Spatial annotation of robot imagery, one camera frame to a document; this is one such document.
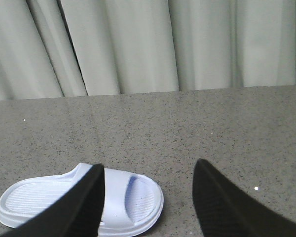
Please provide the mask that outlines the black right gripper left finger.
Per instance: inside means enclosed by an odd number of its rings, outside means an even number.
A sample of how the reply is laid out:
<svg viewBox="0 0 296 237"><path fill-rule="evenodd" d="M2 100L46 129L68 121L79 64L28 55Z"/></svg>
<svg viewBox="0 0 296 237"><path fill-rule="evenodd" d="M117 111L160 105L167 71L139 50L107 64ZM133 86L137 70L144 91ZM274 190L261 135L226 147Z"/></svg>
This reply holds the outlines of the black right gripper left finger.
<svg viewBox="0 0 296 237"><path fill-rule="evenodd" d="M2 237L96 237L105 202L101 164L89 171L63 197Z"/></svg>

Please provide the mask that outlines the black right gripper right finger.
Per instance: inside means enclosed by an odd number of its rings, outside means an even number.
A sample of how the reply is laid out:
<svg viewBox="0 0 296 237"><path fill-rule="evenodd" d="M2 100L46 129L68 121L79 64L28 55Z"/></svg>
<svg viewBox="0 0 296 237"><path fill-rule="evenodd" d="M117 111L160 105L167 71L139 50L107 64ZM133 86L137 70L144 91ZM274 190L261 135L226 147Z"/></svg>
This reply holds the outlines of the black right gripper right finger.
<svg viewBox="0 0 296 237"><path fill-rule="evenodd" d="M250 197L211 163L194 168L192 199L206 237L296 237L296 223Z"/></svg>

